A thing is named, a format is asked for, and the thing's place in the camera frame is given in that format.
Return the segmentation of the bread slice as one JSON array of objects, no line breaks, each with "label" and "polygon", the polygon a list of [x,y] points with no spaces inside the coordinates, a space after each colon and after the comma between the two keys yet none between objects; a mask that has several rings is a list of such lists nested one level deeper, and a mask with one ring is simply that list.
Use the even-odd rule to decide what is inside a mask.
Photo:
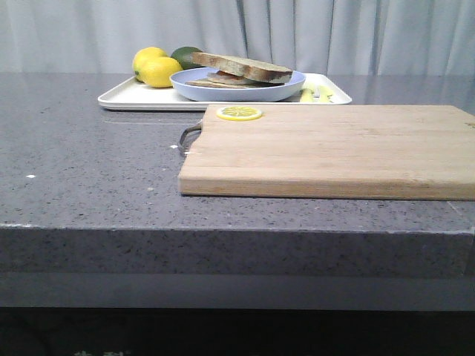
[{"label": "bread slice", "polygon": [[222,84],[217,82],[211,82],[207,78],[195,79],[186,82],[187,85],[201,86],[206,88],[271,88],[275,86],[280,86],[280,84],[272,84],[266,82],[257,82],[252,85],[231,85],[231,84]]},{"label": "bread slice", "polygon": [[191,59],[196,65],[213,67],[220,71],[257,82],[285,84],[292,78],[293,73],[293,70],[284,66],[238,56],[193,52]]}]

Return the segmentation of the blue round plate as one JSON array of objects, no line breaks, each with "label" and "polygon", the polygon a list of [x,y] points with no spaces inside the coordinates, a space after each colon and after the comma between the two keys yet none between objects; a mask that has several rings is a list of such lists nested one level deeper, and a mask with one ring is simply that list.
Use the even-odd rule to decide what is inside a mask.
[{"label": "blue round plate", "polygon": [[297,93],[305,82],[305,75],[298,71],[282,85],[221,84],[210,82],[211,67],[182,70],[170,77],[173,88],[187,99],[202,102],[277,102]]}]

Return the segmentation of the white rectangular tray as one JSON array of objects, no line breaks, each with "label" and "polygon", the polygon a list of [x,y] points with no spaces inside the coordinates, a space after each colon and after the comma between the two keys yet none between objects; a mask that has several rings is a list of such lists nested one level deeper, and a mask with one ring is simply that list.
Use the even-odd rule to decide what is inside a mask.
[{"label": "white rectangular tray", "polygon": [[[325,75],[306,73],[305,76],[316,87],[324,86],[332,91],[330,105],[345,105],[353,101]],[[106,91],[97,100],[103,108],[113,111],[204,111],[211,104],[210,101],[189,100],[173,88],[151,88],[133,77]]]}]

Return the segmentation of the lemon slice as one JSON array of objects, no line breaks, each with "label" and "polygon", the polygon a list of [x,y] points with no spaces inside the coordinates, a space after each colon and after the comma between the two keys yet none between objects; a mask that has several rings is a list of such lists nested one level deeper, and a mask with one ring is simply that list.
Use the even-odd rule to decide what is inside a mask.
[{"label": "lemon slice", "polygon": [[260,119],[263,116],[263,112],[257,108],[236,105],[218,108],[216,115],[221,119],[229,121],[251,121]]}]

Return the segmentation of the wooden cutting board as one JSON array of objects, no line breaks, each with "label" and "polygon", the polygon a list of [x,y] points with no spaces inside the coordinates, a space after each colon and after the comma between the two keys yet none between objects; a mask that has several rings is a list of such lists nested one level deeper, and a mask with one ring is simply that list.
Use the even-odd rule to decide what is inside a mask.
[{"label": "wooden cutting board", "polygon": [[178,175],[185,195],[472,200],[474,116],[450,105],[208,106]]}]

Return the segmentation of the fried egg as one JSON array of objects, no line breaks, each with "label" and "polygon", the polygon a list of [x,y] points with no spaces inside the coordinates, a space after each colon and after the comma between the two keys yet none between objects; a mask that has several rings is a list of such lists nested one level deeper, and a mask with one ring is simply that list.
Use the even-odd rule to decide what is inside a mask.
[{"label": "fried egg", "polygon": [[222,84],[231,84],[231,85],[252,85],[256,84],[256,81],[251,79],[247,79],[242,76],[236,76],[230,73],[226,73],[223,71],[218,72],[209,72],[207,73],[207,79],[211,82],[217,82]]}]

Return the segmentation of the left yellow cutlery piece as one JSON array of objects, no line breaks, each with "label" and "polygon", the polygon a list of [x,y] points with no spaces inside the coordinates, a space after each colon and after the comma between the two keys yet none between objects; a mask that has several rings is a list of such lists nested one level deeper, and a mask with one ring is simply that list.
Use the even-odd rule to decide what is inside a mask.
[{"label": "left yellow cutlery piece", "polygon": [[301,96],[299,99],[299,102],[303,103],[311,103],[315,101],[315,96],[314,96],[315,90],[312,88],[303,88],[301,90]]}]

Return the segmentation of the yellow cutlery piece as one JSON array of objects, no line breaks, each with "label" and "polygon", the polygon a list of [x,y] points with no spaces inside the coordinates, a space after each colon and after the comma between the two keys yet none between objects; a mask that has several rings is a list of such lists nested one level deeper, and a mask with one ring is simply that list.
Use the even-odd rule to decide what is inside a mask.
[{"label": "yellow cutlery piece", "polygon": [[299,102],[303,103],[311,103],[315,101],[315,96],[314,96],[315,90],[312,88],[303,88],[301,90],[301,96],[299,99]]},{"label": "yellow cutlery piece", "polygon": [[318,85],[318,103],[333,103],[332,98],[333,98],[333,91],[325,86],[325,85]]}]

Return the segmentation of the right yellow cutlery piece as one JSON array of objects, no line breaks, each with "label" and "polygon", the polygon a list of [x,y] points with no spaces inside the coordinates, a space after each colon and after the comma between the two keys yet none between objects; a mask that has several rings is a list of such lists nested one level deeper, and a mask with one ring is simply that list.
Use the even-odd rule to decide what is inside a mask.
[{"label": "right yellow cutlery piece", "polygon": [[333,91],[325,86],[325,85],[318,85],[318,103],[333,103],[332,98],[333,98]]}]

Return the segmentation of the front yellow lemon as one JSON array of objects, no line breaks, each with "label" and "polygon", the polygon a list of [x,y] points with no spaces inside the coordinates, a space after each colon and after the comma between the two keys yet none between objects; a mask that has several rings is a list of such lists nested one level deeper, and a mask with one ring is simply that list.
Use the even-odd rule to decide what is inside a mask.
[{"label": "front yellow lemon", "polygon": [[141,80],[153,88],[171,88],[170,77],[183,70],[181,64],[171,57],[161,56],[147,60],[139,69]]}]

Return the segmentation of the yellow lemon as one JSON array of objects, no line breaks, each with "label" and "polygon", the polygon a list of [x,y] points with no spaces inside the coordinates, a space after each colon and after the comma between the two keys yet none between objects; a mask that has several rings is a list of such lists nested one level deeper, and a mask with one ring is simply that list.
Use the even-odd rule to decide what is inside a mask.
[{"label": "yellow lemon", "polygon": [[132,62],[132,70],[135,75],[135,79],[138,82],[142,82],[140,71],[141,67],[149,60],[149,59],[156,59],[159,57],[167,57],[168,54],[162,48],[159,47],[146,47],[139,50]]},{"label": "yellow lemon", "polygon": [[181,64],[171,57],[161,56],[147,60],[139,69],[141,80],[153,88],[171,88],[170,77],[183,70]]}]

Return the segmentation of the green lime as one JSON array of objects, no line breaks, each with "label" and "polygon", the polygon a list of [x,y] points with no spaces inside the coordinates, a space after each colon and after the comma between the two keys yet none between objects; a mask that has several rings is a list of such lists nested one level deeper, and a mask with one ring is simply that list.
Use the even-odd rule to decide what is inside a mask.
[{"label": "green lime", "polygon": [[184,70],[195,69],[201,67],[201,65],[193,62],[192,55],[195,52],[201,53],[202,50],[197,47],[179,47],[171,54],[171,58],[177,60]]}]

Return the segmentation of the rear yellow lemon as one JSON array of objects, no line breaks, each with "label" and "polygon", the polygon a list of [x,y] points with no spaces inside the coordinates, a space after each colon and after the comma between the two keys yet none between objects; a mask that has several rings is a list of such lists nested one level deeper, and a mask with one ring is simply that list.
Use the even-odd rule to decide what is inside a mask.
[{"label": "rear yellow lemon", "polygon": [[159,47],[146,47],[139,50],[132,62],[132,70],[135,75],[135,79],[138,82],[142,82],[140,71],[141,67],[149,60],[149,59],[156,59],[159,57],[167,57],[168,54],[162,48]]}]

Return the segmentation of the white curtain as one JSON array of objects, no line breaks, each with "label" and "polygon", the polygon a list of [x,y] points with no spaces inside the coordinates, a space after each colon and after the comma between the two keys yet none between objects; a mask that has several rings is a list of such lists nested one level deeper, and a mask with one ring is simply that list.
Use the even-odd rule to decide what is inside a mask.
[{"label": "white curtain", "polygon": [[127,73],[182,46],[331,75],[474,74],[472,1],[3,1],[4,72]]}]

